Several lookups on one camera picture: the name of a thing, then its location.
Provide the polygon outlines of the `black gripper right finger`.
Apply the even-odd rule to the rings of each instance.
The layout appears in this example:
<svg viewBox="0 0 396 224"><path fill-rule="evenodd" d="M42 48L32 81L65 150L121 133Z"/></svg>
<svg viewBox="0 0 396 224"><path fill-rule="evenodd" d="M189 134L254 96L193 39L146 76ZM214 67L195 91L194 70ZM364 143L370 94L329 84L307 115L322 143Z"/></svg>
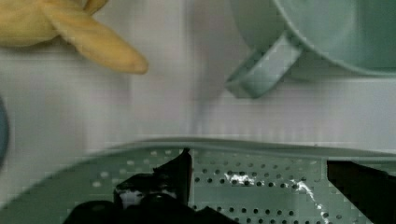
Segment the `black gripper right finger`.
<svg viewBox="0 0 396 224"><path fill-rule="evenodd" d="M327 161L327 178L374 224L396 223L396 179L352 161Z"/></svg>

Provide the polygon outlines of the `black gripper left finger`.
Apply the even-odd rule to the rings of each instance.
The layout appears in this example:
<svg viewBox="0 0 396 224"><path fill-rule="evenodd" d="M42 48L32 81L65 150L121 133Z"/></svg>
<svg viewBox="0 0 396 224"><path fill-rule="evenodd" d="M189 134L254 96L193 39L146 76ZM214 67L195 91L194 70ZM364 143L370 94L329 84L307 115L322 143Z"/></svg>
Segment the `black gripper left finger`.
<svg viewBox="0 0 396 224"><path fill-rule="evenodd" d="M239 224L205 207L188 207L192 158L185 148L180 155L153 169L119 183L113 200L77 205L63 224Z"/></svg>

